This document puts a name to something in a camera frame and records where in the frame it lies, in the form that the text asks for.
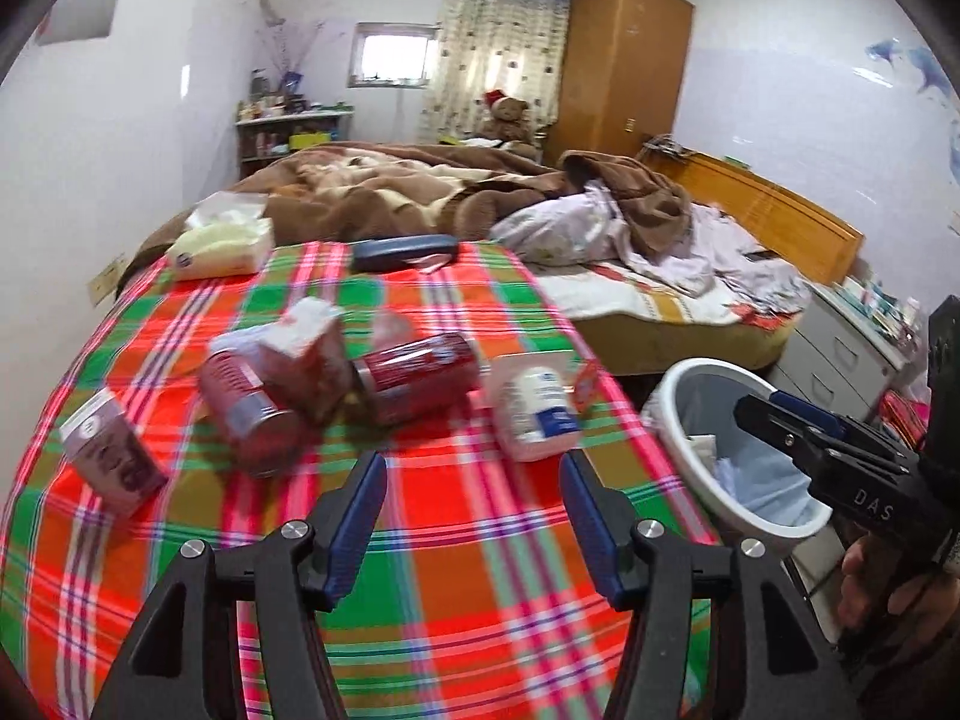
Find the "curtain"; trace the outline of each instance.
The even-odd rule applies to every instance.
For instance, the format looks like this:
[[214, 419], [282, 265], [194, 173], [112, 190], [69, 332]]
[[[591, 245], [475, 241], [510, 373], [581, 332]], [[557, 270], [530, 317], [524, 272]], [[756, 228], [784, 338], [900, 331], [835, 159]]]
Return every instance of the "curtain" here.
[[493, 89], [530, 104], [532, 129], [553, 124], [569, 15], [570, 0], [443, 0], [421, 141], [474, 132]]

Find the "screw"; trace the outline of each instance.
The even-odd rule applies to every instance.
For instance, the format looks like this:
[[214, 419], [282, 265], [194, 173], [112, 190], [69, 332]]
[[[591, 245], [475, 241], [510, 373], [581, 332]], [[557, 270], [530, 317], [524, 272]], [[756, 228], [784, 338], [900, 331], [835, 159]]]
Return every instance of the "screw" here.
[[664, 534], [664, 524], [656, 519], [644, 519], [637, 523], [637, 533], [644, 538], [660, 538]]
[[302, 519], [292, 519], [289, 522], [283, 523], [283, 527], [280, 528], [280, 534], [284, 538], [302, 538], [308, 530], [310, 530], [310, 526]]
[[744, 538], [740, 543], [740, 552], [747, 557], [763, 557], [767, 554], [767, 548], [756, 538]]
[[200, 557], [206, 549], [205, 543], [198, 538], [191, 538], [190, 541], [184, 541], [181, 544], [181, 555], [184, 557]]

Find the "headboard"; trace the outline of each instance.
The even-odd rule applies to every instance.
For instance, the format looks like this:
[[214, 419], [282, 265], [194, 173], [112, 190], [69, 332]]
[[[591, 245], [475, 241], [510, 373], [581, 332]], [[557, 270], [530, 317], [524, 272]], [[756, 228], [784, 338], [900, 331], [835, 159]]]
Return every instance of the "headboard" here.
[[651, 151], [643, 162], [722, 208], [811, 281], [832, 284], [850, 272], [863, 233], [806, 197], [705, 154], [679, 162]]

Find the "human hand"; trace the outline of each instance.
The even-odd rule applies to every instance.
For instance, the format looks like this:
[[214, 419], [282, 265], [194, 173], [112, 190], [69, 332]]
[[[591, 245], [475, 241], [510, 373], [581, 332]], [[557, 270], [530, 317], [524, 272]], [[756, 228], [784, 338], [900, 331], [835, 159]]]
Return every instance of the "human hand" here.
[[[841, 567], [844, 579], [837, 607], [837, 616], [844, 628], [856, 630], [866, 622], [886, 584], [884, 577], [889, 578], [893, 573], [898, 557], [893, 547], [876, 536], [863, 536], [847, 550]], [[925, 573], [898, 587], [887, 601], [888, 613], [903, 615], [928, 581], [930, 574]], [[959, 605], [960, 580], [949, 574], [937, 574], [901, 624], [899, 658], [909, 658], [933, 642]]]

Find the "red hat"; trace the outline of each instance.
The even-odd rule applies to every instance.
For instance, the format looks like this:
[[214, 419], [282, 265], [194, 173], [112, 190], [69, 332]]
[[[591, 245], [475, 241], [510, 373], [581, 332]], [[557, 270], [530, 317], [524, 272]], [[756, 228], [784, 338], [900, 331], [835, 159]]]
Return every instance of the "red hat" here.
[[487, 104], [487, 108], [493, 108], [493, 103], [496, 103], [498, 100], [502, 100], [507, 97], [507, 93], [502, 89], [494, 89], [491, 92], [484, 92], [483, 100]]

